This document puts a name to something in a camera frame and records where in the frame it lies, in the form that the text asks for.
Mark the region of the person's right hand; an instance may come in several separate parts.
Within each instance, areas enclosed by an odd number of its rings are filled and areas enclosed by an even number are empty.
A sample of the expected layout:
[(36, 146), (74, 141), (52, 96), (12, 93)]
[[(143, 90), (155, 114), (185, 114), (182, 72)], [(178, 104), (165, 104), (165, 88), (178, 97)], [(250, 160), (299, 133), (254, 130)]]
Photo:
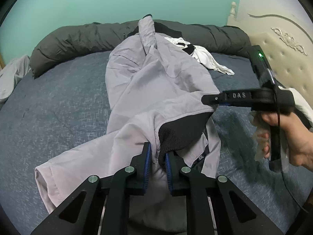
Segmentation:
[(295, 113), (278, 115), (261, 112), (254, 117), (254, 125), (263, 121), (270, 126), (280, 125), (289, 148), (289, 162), (295, 167), (303, 166), (312, 171), (312, 132), (308, 130)]

